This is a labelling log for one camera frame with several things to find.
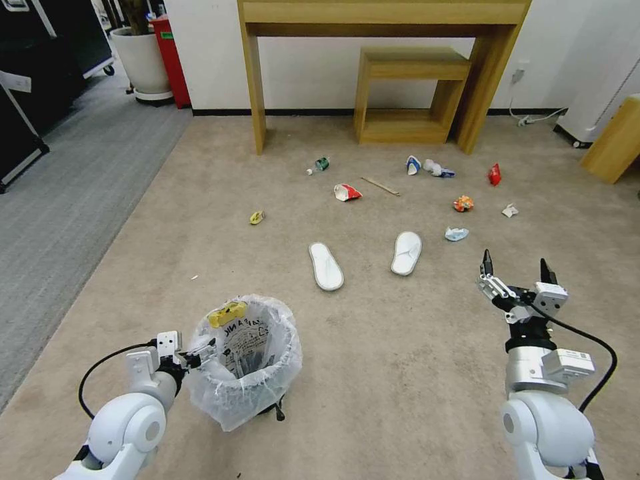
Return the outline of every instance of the floor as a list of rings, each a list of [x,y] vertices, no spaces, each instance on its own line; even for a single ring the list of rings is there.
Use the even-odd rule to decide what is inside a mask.
[[[180,329],[240,293],[270,295],[293,310],[303,368],[275,412],[231,433],[178,396],[159,455],[141,479],[486,479],[515,478],[497,412],[504,399],[508,330],[475,279],[484,248],[495,272],[531,285],[541,256],[571,298],[560,317],[618,351],[612,382],[587,413],[610,478],[636,478],[640,449],[640,222],[634,169],[605,185],[577,164],[550,125],[518,129],[488,118],[470,157],[455,145],[358,146],[351,120],[269,118],[262,157],[252,154],[249,117],[198,117],[187,128],[120,230],[6,410],[0,465],[7,478],[50,478],[82,444],[89,419],[78,406],[79,379],[96,359],[156,332]],[[408,177],[409,153],[457,172],[444,180]],[[326,155],[331,166],[305,170]],[[486,173],[500,162],[503,180]],[[360,180],[372,177],[394,197]],[[342,203],[338,182],[363,198]],[[457,213],[460,194],[475,209]],[[514,202],[520,214],[500,213]],[[267,218],[249,225],[252,212]],[[471,232],[459,243],[445,228]],[[423,240],[410,277],[389,270],[397,234]],[[325,242],[345,273],[333,293],[314,281],[307,246]],[[554,331],[563,346],[598,346]],[[87,382],[98,409],[126,391],[122,358]],[[580,401],[596,379],[575,385]]]
[[[0,197],[0,411],[164,163],[192,116],[90,79],[48,135],[51,152]]]

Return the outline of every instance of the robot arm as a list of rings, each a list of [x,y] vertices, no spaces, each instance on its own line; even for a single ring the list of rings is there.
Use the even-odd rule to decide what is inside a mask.
[[[182,379],[215,356],[214,341],[180,352],[177,331],[158,334],[156,344],[157,348],[127,354],[130,393],[98,411],[85,444],[56,480],[130,480],[153,460]]]
[[[503,310],[511,338],[505,386],[508,400],[501,408],[503,431],[515,455],[522,480],[559,480],[547,467],[567,467],[573,478],[601,480],[587,418],[560,395],[572,380],[595,372],[587,353],[558,349],[551,341],[547,319],[569,298],[555,273],[540,261],[541,281],[534,288],[507,286],[493,275],[485,251],[478,287]]]

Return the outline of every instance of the wooden stick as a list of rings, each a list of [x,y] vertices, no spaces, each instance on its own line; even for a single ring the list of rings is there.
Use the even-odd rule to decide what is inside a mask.
[[[362,180],[368,181],[370,184],[375,185],[376,187],[382,188],[382,190],[388,191],[390,194],[395,195],[396,197],[400,196],[400,192],[396,192],[396,190],[392,190],[389,187],[385,187],[384,185],[382,185],[382,183],[376,182],[376,180],[366,178],[366,177],[360,177],[360,178],[362,178]]]

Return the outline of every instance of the beige carpet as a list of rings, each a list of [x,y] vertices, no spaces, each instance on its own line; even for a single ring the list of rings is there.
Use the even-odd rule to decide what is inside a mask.
[[[607,478],[638,475],[640,421],[640,173],[616,186],[584,172],[550,125],[518,129],[487,120],[475,153],[455,145],[358,146],[348,118],[270,118],[265,154],[252,152],[248,117],[196,118],[0,417],[3,478],[62,472],[89,426],[76,400],[90,364],[156,332],[190,337],[203,314],[239,293],[290,308],[304,365],[275,414],[224,434],[180,394],[160,454],[142,479],[515,478],[497,418],[508,329],[478,292],[483,249],[496,274],[530,285],[545,256],[571,298],[561,318],[608,340],[620,367],[589,408]],[[407,154],[456,170],[451,180],[405,174]],[[331,166],[305,169],[322,155]],[[499,161],[503,182],[487,183]],[[360,180],[373,177],[394,197]],[[335,200],[349,182],[363,198]],[[451,202],[472,196],[473,212]],[[520,215],[500,211],[515,202]],[[250,214],[264,209],[256,227]],[[445,228],[471,230],[460,243]],[[416,231],[423,252],[412,276],[389,270],[393,242]],[[334,293],[315,284],[310,242],[328,244],[345,273]],[[561,346],[598,346],[554,332]],[[124,359],[87,384],[95,410],[126,389]],[[576,385],[579,401],[595,379]]]

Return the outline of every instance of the white plant pot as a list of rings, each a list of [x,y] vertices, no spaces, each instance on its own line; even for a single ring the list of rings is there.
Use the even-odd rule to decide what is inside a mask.
[[[118,56],[140,100],[164,100],[173,96],[153,30],[148,35],[131,34],[130,27],[111,32]]]

